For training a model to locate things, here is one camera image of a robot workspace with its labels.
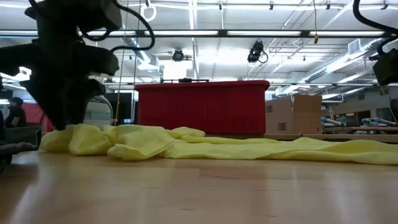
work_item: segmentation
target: red container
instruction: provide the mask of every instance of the red container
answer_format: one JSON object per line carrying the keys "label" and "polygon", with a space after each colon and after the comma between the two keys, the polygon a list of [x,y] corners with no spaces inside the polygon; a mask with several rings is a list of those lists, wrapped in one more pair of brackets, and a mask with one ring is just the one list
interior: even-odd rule
{"label": "red container", "polygon": [[137,85],[138,124],[207,134],[264,134],[267,81]]}

